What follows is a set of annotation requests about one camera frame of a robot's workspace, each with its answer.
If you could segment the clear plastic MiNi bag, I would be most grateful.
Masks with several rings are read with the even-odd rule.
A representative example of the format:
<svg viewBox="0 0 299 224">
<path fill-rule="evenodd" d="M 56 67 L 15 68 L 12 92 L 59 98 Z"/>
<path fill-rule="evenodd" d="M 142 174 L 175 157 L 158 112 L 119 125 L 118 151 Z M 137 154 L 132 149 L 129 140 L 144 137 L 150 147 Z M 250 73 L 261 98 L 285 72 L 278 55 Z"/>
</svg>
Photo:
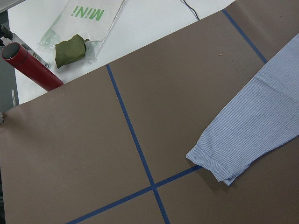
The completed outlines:
<svg viewBox="0 0 299 224">
<path fill-rule="evenodd" d="M 70 0 L 39 43 L 54 51 L 55 45 L 79 35 L 89 40 L 84 61 L 91 63 L 99 55 L 125 4 L 125 0 Z"/>
</svg>

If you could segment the red cylindrical thermos bottle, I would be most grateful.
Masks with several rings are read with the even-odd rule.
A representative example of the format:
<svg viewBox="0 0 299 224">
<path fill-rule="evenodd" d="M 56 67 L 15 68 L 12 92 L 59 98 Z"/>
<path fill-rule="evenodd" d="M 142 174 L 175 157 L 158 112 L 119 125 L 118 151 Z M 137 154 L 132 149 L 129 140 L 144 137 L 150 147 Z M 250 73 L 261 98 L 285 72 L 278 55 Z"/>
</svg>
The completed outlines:
<svg viewBox="0 0 299 224">
<path fill-rule="evenodd" d="M 8 44 L 1 55 L 7 63 L 46 91 L 51 91 L 64 84 L 62 80 L 17 42 Z"/>
</svg>

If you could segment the blue striped button shirt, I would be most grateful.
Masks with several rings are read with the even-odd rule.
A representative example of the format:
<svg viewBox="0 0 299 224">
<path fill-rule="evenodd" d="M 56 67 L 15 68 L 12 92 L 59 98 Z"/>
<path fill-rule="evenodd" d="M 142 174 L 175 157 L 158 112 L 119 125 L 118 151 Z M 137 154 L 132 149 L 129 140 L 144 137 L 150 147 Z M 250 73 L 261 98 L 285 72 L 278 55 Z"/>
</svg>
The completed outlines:
<svg viewBox="0 0 299 224">
<path fill-rule="evenodd" d="M 299 134 L 299 38 L 292 38 L 204 130 L 187 159 L 230 185 Z"/>
</svg>

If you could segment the brown table mat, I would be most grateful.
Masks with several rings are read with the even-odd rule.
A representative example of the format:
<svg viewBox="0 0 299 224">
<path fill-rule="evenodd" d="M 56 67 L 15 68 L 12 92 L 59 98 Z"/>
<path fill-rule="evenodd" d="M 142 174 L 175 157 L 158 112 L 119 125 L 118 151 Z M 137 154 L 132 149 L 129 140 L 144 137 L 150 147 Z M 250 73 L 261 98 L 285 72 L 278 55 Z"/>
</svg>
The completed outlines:
<svg viewBox="0 0 299 224">
<path fill-rule="evenodd" d="M 9 110 L 0 126 L 6 222 L 298 223 L 298 138 L 231 186 L 186 159 L 298 32 L 298 1 L 237 0 Z"/>
</svg>

